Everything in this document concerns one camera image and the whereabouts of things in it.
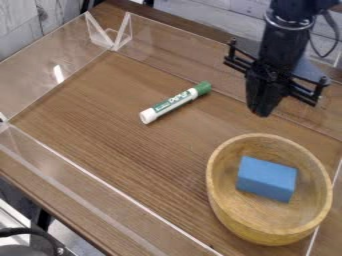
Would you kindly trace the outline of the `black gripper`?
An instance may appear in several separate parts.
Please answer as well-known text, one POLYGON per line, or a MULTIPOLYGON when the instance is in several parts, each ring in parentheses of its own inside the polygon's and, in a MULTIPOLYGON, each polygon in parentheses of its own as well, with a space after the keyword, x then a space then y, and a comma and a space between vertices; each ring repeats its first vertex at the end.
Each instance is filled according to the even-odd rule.
POLYGON ((293 69, 282 69, 258 60, 260 48, 248 51, 237 39, 228 46, 224 64, 245 75, 248 106, 258 116, 268 117, 286 97, 317 105, 330 80, 305 57, 293 69))

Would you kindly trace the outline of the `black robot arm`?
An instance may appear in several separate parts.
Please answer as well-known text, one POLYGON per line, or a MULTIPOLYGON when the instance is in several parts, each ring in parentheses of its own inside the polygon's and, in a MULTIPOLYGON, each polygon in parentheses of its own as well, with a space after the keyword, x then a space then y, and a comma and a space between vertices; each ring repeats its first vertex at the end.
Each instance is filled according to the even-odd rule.
POLYGON ((314 106, 332 80, 306 57, 313 47, 312 30, 324 17, 334 31, 338 24, 330 10, 342 0, 272 0, 265 12, 260 49, 249 53, 237 41, 228 43, 225 64, 245 74, 246 103, 266 117, 288 96, 314 106))

